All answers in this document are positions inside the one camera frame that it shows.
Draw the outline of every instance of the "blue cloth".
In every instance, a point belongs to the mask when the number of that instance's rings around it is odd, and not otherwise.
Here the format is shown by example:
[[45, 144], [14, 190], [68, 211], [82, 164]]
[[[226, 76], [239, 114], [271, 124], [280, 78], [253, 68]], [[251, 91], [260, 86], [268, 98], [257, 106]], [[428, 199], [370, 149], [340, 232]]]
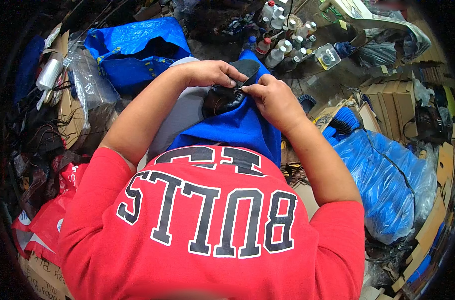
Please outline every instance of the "blue cloth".
[[[262, 75], [269, 74], [252, 51], [243, 51], [239, 59], [256, 60], [261, 64], [256, 82]], [[281, 132], [261, 116], [251, 97], [246, 97], [237, 109], [206, 118], [181, 132], [167, 150], [218, 142], [248, 148], [261, 153], [276, 165], [281, 165]]]
[[14, 85], [14, 104], [18, 103], [31, 91], [35, 81], [39, 58], [44, 50], [44, 39], [40, 35], [35, 35], [27, 44], [22, 53], [16, 73], [16, 84]]
[[[172, 56], [158, 53], [154, 38], [179, 46]], [[129, 23], [88, 31], [86, 48], [98, 67], [120, 93], [131, 94], [144, 87], [178, 59], [190, 56], [182, 27], [173, 17]]]

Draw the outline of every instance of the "blue ikea bag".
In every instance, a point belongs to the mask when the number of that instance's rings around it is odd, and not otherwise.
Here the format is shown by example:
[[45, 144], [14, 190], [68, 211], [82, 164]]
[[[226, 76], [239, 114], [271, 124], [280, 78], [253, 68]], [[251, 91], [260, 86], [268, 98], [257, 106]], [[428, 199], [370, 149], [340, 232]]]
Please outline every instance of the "blue ikea bag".
[[191, 53], [182, 27], [173, 17], [92, 28], [84, 45], [97, 60], [99, 71], [119, 93], [126, 94], [144, 87]]

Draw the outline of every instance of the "black printed lettering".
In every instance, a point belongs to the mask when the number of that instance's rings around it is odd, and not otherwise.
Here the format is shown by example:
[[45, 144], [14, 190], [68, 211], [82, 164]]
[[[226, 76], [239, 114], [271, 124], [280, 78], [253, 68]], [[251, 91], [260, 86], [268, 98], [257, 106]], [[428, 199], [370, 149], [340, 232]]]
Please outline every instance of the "black printed lettering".
[[189, 158], [189, 162], [206, 162], [211, 164], [196, 164], [198, 167], [204, 167], [208, 169], [215, 169], [214, 162], [214, 149], [207, 147], [207, 146], [192, 146], [192, 147], [184, 147], [184, 148], [177, 148], [170, 151], [165, 152], [161, 156], [159, 156], [155, 161], [154, 164], [160, 163], [172, 163], [174, 159], [179, 158]]
[[[286, 214], [278, 214], [281, 199], [289, 200]], [[294, 240], [291, 238], [291, 228], [294, 223], [296, 205], [297, 197], [293, 193], [276, 190], [271, 194], [268, 221], [266, 222], [264, 231], [264, 248], [269, 253], [277, 253], [294, 248]], [[283, 227], [282, 240], [280, 242], [272, 242], [273, 228], [276, 225]]]
[[230, 161], [221, 160], [221, 165], [235, 165], [236, 173], [259, 177], [266, 176], [254, 169], [254, 166], [260, 168], [260, 156], [258, 154], [238, 148], [223, 147], [222, 157], [230, 158]]
[[188, 251], [193, 254], [211, 255], [211, 245], [207, 243], [209, 229], [211, 227], [212, 209], [214, 201], [219, 199], [221, 189], [196, 185], [185, 182], [182, 194], [192, 197], [192, 194], [202, 196], [202, 205], [199, 212], [199, 219], [194, 239], [189, 241]]
[[244, 246], [239, 248], [239, 258], [260, 256], [259, 235], [260, 213], [264, 195], [259, 189], [235, 189], [229, 193], [224, 211], [224, 221], [219, 245], [214, 247], [214, 257], [236, 257], [236, 248], [232, 245], [237, 205], [241, 199], [251, 200], [248, 224], [244, 237]]
[[117, 207], [117, 216], [123, 219], [129, 225], [134, 225], [137, 220], [139, 219], [140, 207], [142, 204], [142, 191], [140, 189], [132, 189], [132, 184], [136, 180], [136, 178], [140, 178], [141, 180], [147, 180], [147, 176], [151, 171], [144, 171], [139, 172], [134, 175], [126, 188], [126, 196], [130, 199], [133, 199], [133, 211], [130, 212], [128, 210], [128, 204], [122, 202]]
[[152, 229], [151, 239], [166, 246], [170, 246], [172, 235], [169, 233], [169, 226], [171, 225], [172, 208], [174, 205], [176, 191], [181, 186], [182, 179], [166, 173], [152, 171], [149, 176], [149, 181], [157, 183], [158, 180], [165, 182], [166, 187], [164, 189], [159, 221], [157, 223], [157, 227]]

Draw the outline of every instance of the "left hand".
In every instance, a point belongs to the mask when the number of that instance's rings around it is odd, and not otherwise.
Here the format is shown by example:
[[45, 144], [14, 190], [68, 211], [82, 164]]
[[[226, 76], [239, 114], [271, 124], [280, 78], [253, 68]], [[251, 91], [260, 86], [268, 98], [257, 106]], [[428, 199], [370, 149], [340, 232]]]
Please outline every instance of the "left hand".
[[222, 60], [201, 60], [182, 63], [168, 70], [181, 75], [184, 79], [185, 87], [209, 87], [213, 85], [235, 87], [236, 82], [234, 80], [241, 82], [248, 80], [246, 75]]

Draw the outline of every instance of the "person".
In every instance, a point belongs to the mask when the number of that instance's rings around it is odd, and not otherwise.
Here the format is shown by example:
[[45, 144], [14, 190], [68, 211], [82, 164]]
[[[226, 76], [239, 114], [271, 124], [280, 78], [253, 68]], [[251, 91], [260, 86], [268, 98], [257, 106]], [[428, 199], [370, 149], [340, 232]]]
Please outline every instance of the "person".
[[249, 149], [173, 149], [136, 172], [187, 87], [234, 87], [222, 61], [169, 68], [120, 114], [67, 207], [58, 254], [81, 299], [358, 299], [364, 209], [351, 174], [290, 88], [243, 87], [284, 134], [319, 210], [311, 220], [279, 168]]

